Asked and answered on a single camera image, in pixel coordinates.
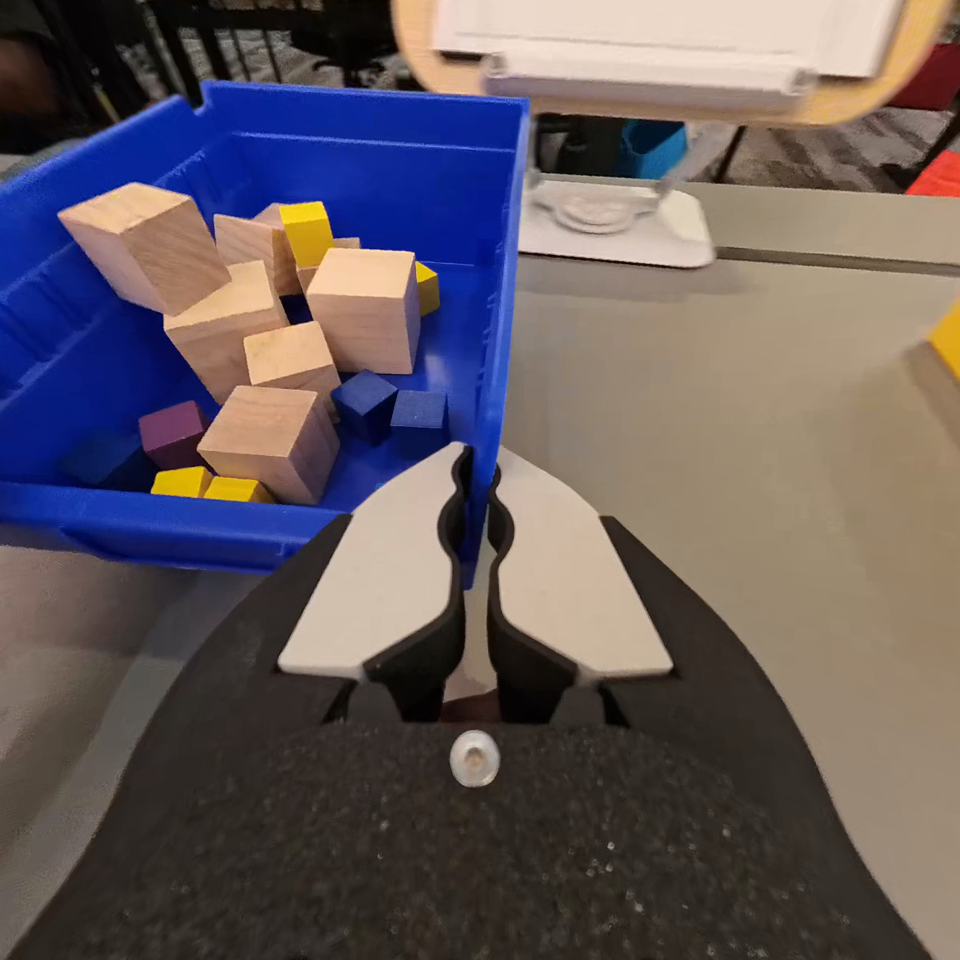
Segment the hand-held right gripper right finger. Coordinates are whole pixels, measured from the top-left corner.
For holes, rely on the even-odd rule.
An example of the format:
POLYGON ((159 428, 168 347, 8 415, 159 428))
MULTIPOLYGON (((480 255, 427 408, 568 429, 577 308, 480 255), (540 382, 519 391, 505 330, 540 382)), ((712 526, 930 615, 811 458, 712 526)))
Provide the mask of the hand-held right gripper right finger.
POLYGON ((501 447, 488 497, 487 651, 501 717, 548 722, 571 689, 667 676, 674 662, 601 515, 501 447))

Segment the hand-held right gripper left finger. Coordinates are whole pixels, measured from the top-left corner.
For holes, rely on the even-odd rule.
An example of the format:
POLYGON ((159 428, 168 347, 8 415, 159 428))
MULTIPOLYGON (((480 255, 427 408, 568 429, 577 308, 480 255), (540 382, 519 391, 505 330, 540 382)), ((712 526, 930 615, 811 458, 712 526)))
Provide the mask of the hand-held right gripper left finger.
POLYGON ((459 548, 474 450, 451 441, 404 470, 342 522, 327 524, 277 571, 292 618, 276 662, 276 691, 310 703, 318 721, 339 698, 384 698, 407 722, 441 718, 447 681, 465 647, 459 548))

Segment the pile of mixed wooden cubes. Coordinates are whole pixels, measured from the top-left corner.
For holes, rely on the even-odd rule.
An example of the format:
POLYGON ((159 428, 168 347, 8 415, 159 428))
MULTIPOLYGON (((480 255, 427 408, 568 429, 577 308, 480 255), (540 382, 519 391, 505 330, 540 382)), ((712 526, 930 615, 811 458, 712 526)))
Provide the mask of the pile of mixed wooden cubes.
POLYGON ((125 303, 160 316, 217 405, 140 419, 155 495, 316 506, 339 429, 375 446, 414 373, 438 274, 414 252, 339 237, 321 201, 207 219, 187 194, 128 182, 58 222, 125 303))

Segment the blue plastic box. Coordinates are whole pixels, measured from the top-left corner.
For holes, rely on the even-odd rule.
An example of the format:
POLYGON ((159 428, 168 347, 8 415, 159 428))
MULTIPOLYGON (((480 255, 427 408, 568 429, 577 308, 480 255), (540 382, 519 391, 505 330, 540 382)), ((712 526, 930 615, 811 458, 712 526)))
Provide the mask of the blue plastic box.
POLYGON ((228 81, 202 95, 198 109, 170 98, 2 182, 2 546, 270 574, 411 465, 392 440, 345 437, 315 507, 170 502, 62 471, 81 442, 133 436, 163 407, 217 410, 161 315, 119 298, 58 219, 139 182, 192 196, 209 223, 321 201, 337 235, 437 270, 440 307, 414 372, 392 380, 443 391, 451 438, 473 448, 470 582, 507 398, 526 102, 228 81))

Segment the yellow plastic box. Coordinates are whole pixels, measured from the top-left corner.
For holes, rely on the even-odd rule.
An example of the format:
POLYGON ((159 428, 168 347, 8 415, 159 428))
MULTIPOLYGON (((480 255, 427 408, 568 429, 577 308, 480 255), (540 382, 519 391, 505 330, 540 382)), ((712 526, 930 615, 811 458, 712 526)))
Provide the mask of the yellow plastic box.
POLYGON ((926 337, 926 342, 956 384, 959 384, 959 299, 954 301, 926 337))

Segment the wooden board with instruction poster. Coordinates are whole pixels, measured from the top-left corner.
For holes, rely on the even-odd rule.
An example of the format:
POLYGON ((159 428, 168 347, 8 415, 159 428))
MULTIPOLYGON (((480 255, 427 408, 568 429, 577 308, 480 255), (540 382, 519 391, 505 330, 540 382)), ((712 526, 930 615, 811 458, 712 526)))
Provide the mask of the wooden board with instruction poster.
POLYGON ((532 114, 830 127, 913 78, 954 2, 391 2, 441 94, 532 114))

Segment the red bag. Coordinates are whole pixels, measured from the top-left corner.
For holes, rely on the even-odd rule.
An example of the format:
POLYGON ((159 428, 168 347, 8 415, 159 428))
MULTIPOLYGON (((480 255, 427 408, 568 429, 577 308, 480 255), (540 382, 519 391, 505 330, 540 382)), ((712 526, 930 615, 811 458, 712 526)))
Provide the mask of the red bag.
POLYGON ((889 107, 941 113, 952 105, 958 90, 959 43, 938 43, 916 76, 889 102, 889 107))

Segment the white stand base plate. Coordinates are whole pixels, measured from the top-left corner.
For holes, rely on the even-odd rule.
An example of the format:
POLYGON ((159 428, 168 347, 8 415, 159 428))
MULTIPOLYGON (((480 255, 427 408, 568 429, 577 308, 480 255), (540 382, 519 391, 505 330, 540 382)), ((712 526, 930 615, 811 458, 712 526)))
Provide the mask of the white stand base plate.
POLYGON ((652 185, 525 176, 519 227, 522 254, 671 269, 716 258, 700 201, 681 186, 703 173, 733 137, 729 124, 702 125, 692 145, 652 185))

